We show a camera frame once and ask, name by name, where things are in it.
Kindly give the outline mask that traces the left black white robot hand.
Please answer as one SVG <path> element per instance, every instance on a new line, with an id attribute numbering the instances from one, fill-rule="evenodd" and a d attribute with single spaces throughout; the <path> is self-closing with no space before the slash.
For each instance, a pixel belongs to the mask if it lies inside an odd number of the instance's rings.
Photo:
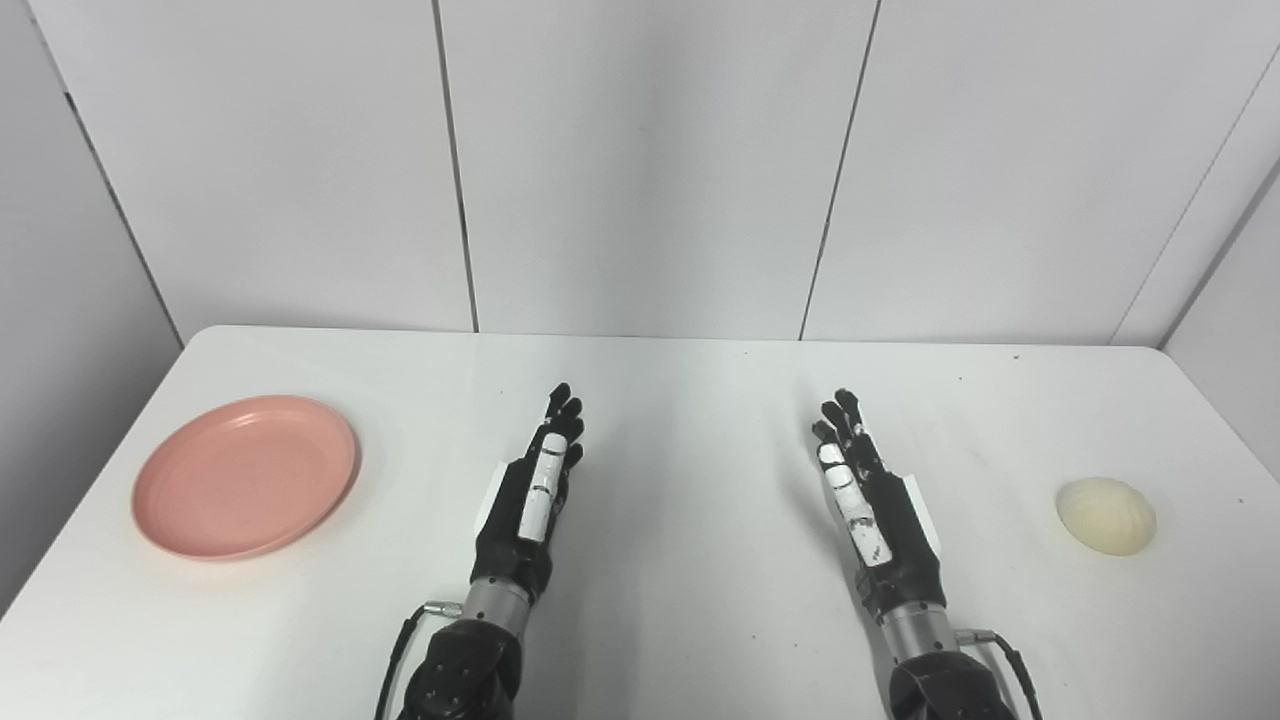
<path id="1" fill-rule="evenodd" d="M 548 397 L 541 424 L 524 455 L 507 462 L 475 539 L 472 582 L 511 582 L 535 603 L 553 573 L 550 543 L 570 493 L 570 474 L 584 456 L 582 401 L 567 382 Z"/>

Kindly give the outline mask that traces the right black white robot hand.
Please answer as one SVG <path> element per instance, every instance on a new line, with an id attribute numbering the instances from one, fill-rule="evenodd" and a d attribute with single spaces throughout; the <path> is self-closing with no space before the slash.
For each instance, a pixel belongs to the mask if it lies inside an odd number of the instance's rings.
<path id="1" fill-rule="evenodd" d="M 909 484 L 876 447 L 859 397 L 836 389 L 820 415 L 812 425 L 815 456 L 859 561 L 855 589 L 863 607 L 876 621 L 902 606 L 943 607 L 940 557 Z"/>

